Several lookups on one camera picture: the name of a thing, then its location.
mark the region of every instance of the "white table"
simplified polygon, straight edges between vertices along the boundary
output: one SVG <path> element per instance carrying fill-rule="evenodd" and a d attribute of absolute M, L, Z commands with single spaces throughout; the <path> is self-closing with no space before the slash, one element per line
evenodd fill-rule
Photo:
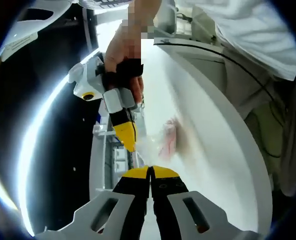
<path fill-rule="evenodd" d="M 170 57 L 159 46 L 147 46 L 142 60 L 147 134 L 156 134 L 171 118 L 180 123 L 176 155 L 170 162 L 153 163 L 176 171 L 190 191 L 199 191 L 223 208 L 231 224 L 266 235 L 273 208 L 270 180 L 242 118 L 179 54 Z"/>

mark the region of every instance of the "person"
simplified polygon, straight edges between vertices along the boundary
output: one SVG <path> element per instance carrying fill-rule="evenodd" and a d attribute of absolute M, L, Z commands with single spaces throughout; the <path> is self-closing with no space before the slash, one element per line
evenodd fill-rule
<path fill-rule="evenodd" d="M 296 41 L 277 11 L 266 0 L 186 0 L 214 20 L 222 53 L 242 63 L 271 93 L 275 82 L 293 81 L 296 76 Z M 161 0 L 134 0 L 128 7 L 128 20 L 116 31 L 105 54 L 107 72 L 115 72 L 127 58 L 141 58 L 141 33 L 156 16 Z M 256 107 L 271 101 L 263 88 L 239 66 L 224 58 L 227 85 L 225 96 L 245 119 Z M 143 97 L 142 77 L 131 80 L 137 103 Z M 280 187 L 287 196 L 296 192 L 296 140 L 294 116 L 283 129 Z"/>

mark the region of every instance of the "black wire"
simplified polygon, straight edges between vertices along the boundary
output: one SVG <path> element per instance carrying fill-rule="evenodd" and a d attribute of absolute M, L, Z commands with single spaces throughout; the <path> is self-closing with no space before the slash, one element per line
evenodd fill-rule
<path fill-rule="evenodd" d="M 128 110 L 128 113 L 129 113 L 129 117 L 130 117 L 130 120 L 131 120 L 131 124 L 132 124 L 132 128 L 133 128 L 133 132 L 134 132 L 134 142 L 136 142 L 137 141 L 137 137 L 136 137 L 136 128 L 135 128 L 135 126 L 134 126 L 134 120 L 133 120 L 133 116 L 132 116 L 132 113 L 130 112 L 130 109 L 129 108 L 127 108 L 127 110 Z"/>
<path fill-rule="evenodd" d="M 279 123 L 279 125 L 284 128 L 284 125 L 281 123 L 281 121 L 279 121 L 278 117 L 274 114 L 274 111 L 273 111 L 273 107 L 271 105 L 271 102 L 269 103 L 269 108 L 270 108 L 270 111 L 271 111 L 271 114 L 273 116 L 273 118 Z"/>
<path fill-rule="evenodd" d="M 278 104 L 276 103 L 276 101 L 274 100 L 274 97 L 271 95 L 271 93 L 266 89 L 266 87 L 250 72 L 248 71 L 243 65 L 241 65 L 239 62 L 233 60 L 232 58 L 226 56 L 225 54 L 222 54 L 221 52 L 206 48 L 206 47 L 202 47 L 202 46 L 196 46 L 196 45 L 191 45 L 191 44 L 182 44 L 182 43 L 171 43 L 171 42 L 163 42 L 163 43 L 154 43 L 153 45 L 156 46 L 162 46 L 162 45 L 169 45 L 169 46 L 182 46 L 182 47 L 191 47 L 191 48 L 197 48 L 197 49 L 202 49 L 204 51 L 207 52 L 211 52 L 213 54 L 217 54 L 225 59 L 228 59 L 229 61 L 233 62 L 234 64 L 236 64 L 237 66 L 239 66 L 242 70 L 244 70 L 247 74 L 249 74 L 261 87 L 262 90 L 264 90 L 267 95 L 271 98 L 271 101 L 275 104 L 277 111 L 280 113 L 280 115 L 282 116 L 282 111 L 280 110 Z M 279 121 L 279 119 L 276 117 L 276 115 L 271 112 L 273 117 L 275 118 L 275 120 L 280 124 L 280 126 L 284 127 L 284 125 Z"/>
<path fill-rule="evenodd" d="M 182 19 L 182 20 L 185 20 L 185 21 L 187 21 L 190 24 L 193 21 L 193 18 L 192 17 L 186 16 L 185 14 L 183 14 L 181 12 L 178 12 L 176 15 L 177 15 L 177 18 Z"/>
<path fill-rule="evenodd" d="M 104 164 L 107 165 L 108 167 L 112 168 L 112 165 L 111 164 L 109 164 L 107 162 L 105 162 Z"/>
<path fill-rule="evenodd" d="M 258 116 L 257 116 L 255 113 L 253 113 L 253 112 L 251 112 L 250 115 L 253 115 L 253 116 L 255 117 L 256 121 L 257 121 L 258 128 L 259 128 L 259 134 L 260 134 L 260 138 L 261 138 L 260 140 L 261 140 L 261 143 L 262 143 L 262 150 L 263 150 L 266 154 L 268 154 L 270 157 L 273 157 L 273 158 L 279 159 L 279 158 L 282 156 L 281 154 L 280 154 L 280 155 L 274 155 L 274 154 L 270 153 L 270 152 L 267 150 L 267 148 L 265 147 L 264 140 L 263 140 L 263 134 L 262 134 L 262 128 L 261 128 L 261 126 L 260 126 L 260 121 L 259 121 L 259 119 L 258 119 Z"/>
<path fill-rule="evenodd" d="M 285 102 L 284 110 L 286 112 L 288 111 L 291 95 L 292 95 L 293 91 L 295 90 L 295 87 L 296 87 L 296 75 L 295 75 L 292 82 L 287 83 L 287 95 L 285 95 L 285 93 L 283 92 L 283 97 L 285 98 L 284 99 L 284 102 Z"/>
<path fill-rule="evenodd" d="M 118 141 L 118 143 L 120 143 L 120 144 L 122 143 L 122 142 L 118 139 L 118 137 L 115 136 L 114 138 Z"/>

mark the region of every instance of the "finger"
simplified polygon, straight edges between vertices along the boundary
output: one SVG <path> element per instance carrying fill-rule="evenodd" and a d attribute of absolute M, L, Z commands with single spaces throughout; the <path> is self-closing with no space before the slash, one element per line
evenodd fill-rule
<path fill-rule="evenodd" d="M 139 86 L 137 77 L 133 77 L 130 80 L 130 90 L 132 92 L 134 101 L 136 103 L 140 103 L 142 101 L 142 92 L 140 90 L 140 86 Z"/>
<path fill-rule="evenodd" d="M 138 84 L 139 84 L 139 87 L 140 87 L 140 92 L 143 93 L 144 92 L 144 81 L 143 81 L 142 76 L 138 77 Z"/>
<path fill-rule="evenodd" d="M 106 70 L 106 72 L 116 72 L 116 68 L 117 68 L 117 61 L 114 57 L 110 56 L 110 55 L 106 55 L 104 58 L 104 68 Z"/>

